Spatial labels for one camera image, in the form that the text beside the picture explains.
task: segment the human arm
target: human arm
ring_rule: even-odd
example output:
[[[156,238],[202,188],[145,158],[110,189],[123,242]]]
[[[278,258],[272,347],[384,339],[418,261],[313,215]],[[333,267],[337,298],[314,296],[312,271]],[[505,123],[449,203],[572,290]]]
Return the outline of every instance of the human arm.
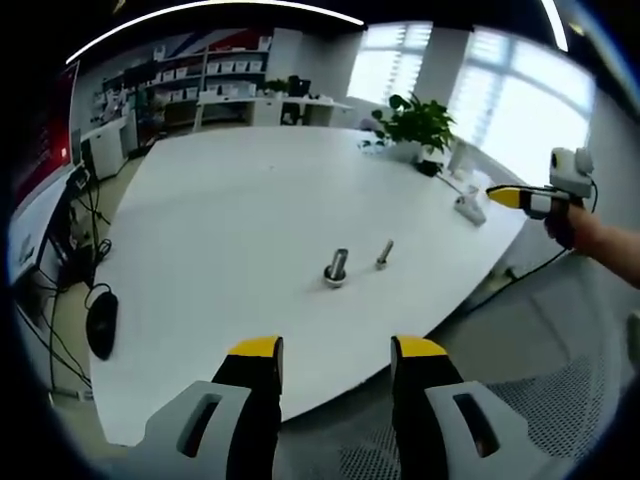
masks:
[[[584,208],[571,205],[567,213],[574,230],[574,248],[640,289],[640,233],[604,226]],[[549,228],[549,236],[555,232]]]

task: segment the plant pot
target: plant pot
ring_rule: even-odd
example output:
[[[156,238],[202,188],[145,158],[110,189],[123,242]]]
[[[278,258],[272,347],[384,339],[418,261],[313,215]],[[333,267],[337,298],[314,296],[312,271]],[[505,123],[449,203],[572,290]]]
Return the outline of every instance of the plant pot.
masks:
[[[422,146],[418,142],[400,142],[387,147],[387,155],[402,163],[420,163],[424,156]]]

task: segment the window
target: window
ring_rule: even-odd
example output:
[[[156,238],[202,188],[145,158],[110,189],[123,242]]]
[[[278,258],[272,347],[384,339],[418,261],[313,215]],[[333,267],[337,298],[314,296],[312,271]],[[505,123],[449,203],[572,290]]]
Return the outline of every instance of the window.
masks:
[[[415,87],[431,24],[386,24],[363,34],[347,96],[386,104],[393,94],[408,97]]]
[[[585,145],[594,94],[593,78],[562,56],[476,29],[450,102],[454,133],[545,185],[551,150]]]

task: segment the desk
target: desk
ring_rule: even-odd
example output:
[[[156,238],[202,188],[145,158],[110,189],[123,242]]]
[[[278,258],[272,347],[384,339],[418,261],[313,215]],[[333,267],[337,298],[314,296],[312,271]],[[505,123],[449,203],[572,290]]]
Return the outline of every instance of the desk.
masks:
[[[71,173],[73,170],[61,175],[11,218],[7,259],[9,285],[39,265],[51,217],[67,188]]]
[[[295,103],[310,109],[308,124],[319,127],[347,128],[351,123],[349,105],[343,105],[327,100],[312,100],[301,97],[226,97],[214,95],[213,92],[202,92],[196,106],[196,118],[193,131],[198,132],[202,126],[202,117],[206,105],[224,105],[232,103],[246,103],[248,105],[249,125],[252,127],[272,127],[280,125],[282,106],[285,103]]]
[[[109,442],[136,444],[155,411],[261,335],[284,337],[281,406],[295,417],[388,365],[391,335],[429,333],[485,278],[524,215],[485,197],[474,227],[444,182],[363,153],[370,135],[247,127],[156,143],[97,272],[120,299],[113,354],[90,359]],[[332,291],[321,275],[339,247],[348,277]]]

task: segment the human hand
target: human hand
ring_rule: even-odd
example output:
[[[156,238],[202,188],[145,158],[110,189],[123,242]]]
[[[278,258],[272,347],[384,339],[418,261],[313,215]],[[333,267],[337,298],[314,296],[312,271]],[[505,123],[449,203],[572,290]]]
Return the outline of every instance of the human hand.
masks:
[[[605,235],[605,228],[600,220],[582,205],[569,205],[566,215],[560,213],[562,209],[562,204],[554,201],[552,214],[544,221],[547,234],[564,248],[575,248],[585,255],[592,255]],[[573,230],[571,245],[563,241],[562,230],[567,228]]]

